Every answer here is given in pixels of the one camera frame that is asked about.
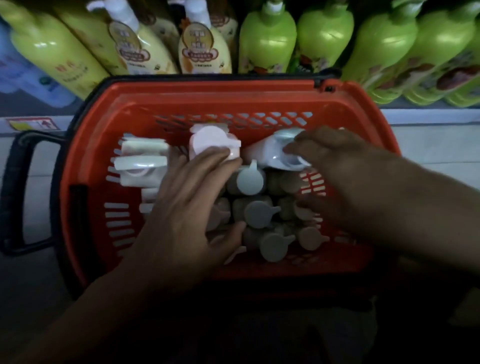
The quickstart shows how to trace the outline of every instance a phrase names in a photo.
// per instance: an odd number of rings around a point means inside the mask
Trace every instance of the tiled floor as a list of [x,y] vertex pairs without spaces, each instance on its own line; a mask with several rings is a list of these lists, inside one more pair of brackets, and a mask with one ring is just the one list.
[[[403,154],[432,170],[480,189],[480,125],[401,126]],[[0,138],[0,176],[12,138]],[[24,204],[24,234],[31,243],[49,236],[48,195],[58,146],[38,145]],[[0,254],[0,362],[48,324],[70,302],[51,249],[10,258]]]

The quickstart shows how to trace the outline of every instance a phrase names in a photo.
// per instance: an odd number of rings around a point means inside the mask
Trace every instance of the store shelf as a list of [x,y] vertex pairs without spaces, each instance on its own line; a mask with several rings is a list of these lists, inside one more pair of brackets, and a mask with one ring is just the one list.
[[[55,109],[23,91],[0,94],[0,137],[29,129],[65,131],[81,104],[82,101],[77,99],[65,108]],[[480,122],[480,107],[458,109],[443,101],[420,108],[401,97],[388,105],[381,106],[381,110],[391,125]]]

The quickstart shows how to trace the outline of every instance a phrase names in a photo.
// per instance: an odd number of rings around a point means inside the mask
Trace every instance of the left hand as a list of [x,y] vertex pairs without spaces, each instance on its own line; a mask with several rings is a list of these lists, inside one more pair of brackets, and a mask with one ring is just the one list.
[[236,251],[244,222],[233,225],[222,240],[213,244],[205,236],[221,188],[242,163],[240,158],[224,162],[228,155],[229,149],[212,147],[190,162],[183,155],[171,158],[150,217],[116,268],[121,281],[148,294],[181,293]]

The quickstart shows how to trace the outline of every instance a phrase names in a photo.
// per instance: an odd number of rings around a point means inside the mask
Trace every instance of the white pump head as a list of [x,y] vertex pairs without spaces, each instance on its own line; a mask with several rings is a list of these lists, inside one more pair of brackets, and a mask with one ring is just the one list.
[[113,21],[123,23],[134,32],[138,32],[140,23],[127,0],[94,0],[87,4],[89,12],[95,9],[107,10]]
[[183,5],[185,15],[192,23],[202,23],[209,29],[212,27],[206,0],[168,0],[168,3]]

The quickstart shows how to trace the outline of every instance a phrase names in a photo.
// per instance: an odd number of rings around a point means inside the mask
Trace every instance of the finger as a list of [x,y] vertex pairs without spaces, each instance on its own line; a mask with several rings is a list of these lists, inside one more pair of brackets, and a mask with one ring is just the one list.
[[208,245],[207,260],[211,267],[219,267],[235,253],[241,245],[241,235],[247,224],[239,221],[232,225],[223,239],[214,240]]
[[328,163],[329,157],[333,154],[330,148],[311,140],[302,139],[288,144],[283,151],[288,154],[295,154],[302,157],[316,168],[320,173],[325,164]]
[[242,164],[241,158],[229,160],[220,164],[217,168],[205,176],[197,193],[192,197],[190,206],[192,209],[198,211],[198,216],[201,223],[208,222],[210,210],[218,198],[220,190],[227,183],[230,176],[240,168]]
[[305,139],[312,139],[322,146],[332,149],[342,148],[363,142],[362,138],[349,130],[332,129],[326,125],[310,131],[301,132],[295,138],[295,140],[298,141]]
[[204,181],[205,177],[217,168],[230,154],[228,148],[208,148],[183,168],[175,180],[178,184],[177,198],[190,201]]
[[297,206],[309,208],[333,223],[341,222],[343,217],[341,203],[326,196],[316,196],[313,194],[298,196]]
[[169,195],[173,181],[178,176],[182,168],[187,164],[187,157],[184,155],[177,155],[170,158],[168,162],[168,172],[162,180],[160,189],[158,191],[158,198]]

